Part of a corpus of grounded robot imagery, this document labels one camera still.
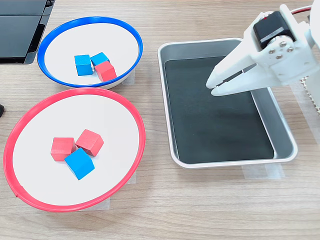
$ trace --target blue cube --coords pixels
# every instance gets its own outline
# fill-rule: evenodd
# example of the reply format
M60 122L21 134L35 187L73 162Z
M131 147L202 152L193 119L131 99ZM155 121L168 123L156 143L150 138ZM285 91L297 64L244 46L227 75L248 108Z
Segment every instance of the blue cube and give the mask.
M100 52L97 55L94 55L94 56L91 57L91 62L92 62L94 67L96 65L102 64L105 61L110 62L109 58L107 58L107 56L103 52Z
M89 55L74 56L76 71L78 76L92 75L91 61Z
M82 148L79 148L77 151L71 153L64 160L78 180L82 179L93 169L95 169L91 158Z

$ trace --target metal tray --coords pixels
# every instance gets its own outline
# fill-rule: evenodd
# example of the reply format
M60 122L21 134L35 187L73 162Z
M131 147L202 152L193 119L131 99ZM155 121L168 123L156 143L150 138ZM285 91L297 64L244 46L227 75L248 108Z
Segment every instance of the metal tray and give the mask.
M173 42L158 50L170 153L184 168L288 162L298 153L270 88L222 97L206 89L214 66L240 42Z

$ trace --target wooden block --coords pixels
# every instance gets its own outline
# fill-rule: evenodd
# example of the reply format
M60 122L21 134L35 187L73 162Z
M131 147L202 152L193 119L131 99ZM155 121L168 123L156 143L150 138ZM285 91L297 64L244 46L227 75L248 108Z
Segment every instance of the wooden block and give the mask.
M101 136L93 131L85 129L76 141L75 145L82 148L87 154L95 157L100 151L104 141Z
M101 82L106 82L117 77L114 67L108 61L104 61L94 68Z
M82 179L95 169L91 158L81 148L67 156L65 158L65 162L68 164L69 168L78 180Z
M92 75L94 73L89 55L74 56L74 61L78 76Z
M55 137L51 147L51 156L57 162L62 162L76 150L73 137Z
M100 52L97 55L92 56L90 59L94 67L106 61L110 62L109 58L107 58L107 56L103 52Z

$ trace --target wooden table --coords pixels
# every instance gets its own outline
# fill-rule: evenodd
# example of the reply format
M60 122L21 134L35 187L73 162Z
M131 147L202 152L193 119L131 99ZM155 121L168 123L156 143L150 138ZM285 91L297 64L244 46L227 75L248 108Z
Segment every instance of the wooden table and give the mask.
M285 178L245 179L242 168L182 169L170 157L157 49L164 43L242 37L260 13L311 1L57 0L45 35L84 16L119 18L142 36L135 85L112 90L139 110L147 142L137 183L110 199L110 209L72 213L37 210L16 198L0 168L0 239L319 240L320 148L290 87L274 89L299 146L283 164ZM306 14L298 16L304 20ZM32 106L67 87L31 65L0 66L0 157L6 140Z

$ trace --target blue rim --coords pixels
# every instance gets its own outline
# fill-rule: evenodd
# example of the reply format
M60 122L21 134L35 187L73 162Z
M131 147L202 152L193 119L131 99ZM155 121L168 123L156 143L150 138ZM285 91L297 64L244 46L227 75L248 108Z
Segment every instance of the blue rim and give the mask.
M139 46L139 54L138 57L136 58L135 63L133 64L132 67L130 67L130 69L128 71L126 71L124 74L116 77L113 80L110 81L106 81L106 82L101 82L101 83L96 83L96 84L89 84L89 85L77 85L77 84L71 84L71 83L66 83L64 81L60 81L58 79L56 79L54 76L52 76L50 74L50 72L48 71L46 64L45 64L45 53L47 51L48 46L50 45L50 43L61 33L75 28L75 27L79 27L82 25L87 25L87 24L101 24L101 23L105 23L105 24L114 24L114 25L118 25L120 27L123 27L124 29L128 30L136 39L138 46ZM143 52L143 43L142 43L142 39L139 35L139 33L137 32L137 30L135 30L131 25L129 25L128 23L121 21L119 19L115 19L112 17L106 17L106 16L87 16L87 17L82 17L82 18L78 18L75 20L71 20L68 21L60 26L58 26L57 28L55 28L53 31L51 31L42 41L42 43L39 46L38 49L38 54L37 54L37 61L38 61L38 65L41 69L41 71L51 80L65 85L65 86L69 86L69 87L73 87L73 88L83 88L83 87L101 87L101 86L105 86L105 85L109 85L112 83L115 83L116 81L122 79L123 77L125 77L126 75L128 75L138 64L138 62L141 59L142 56L142 52Z

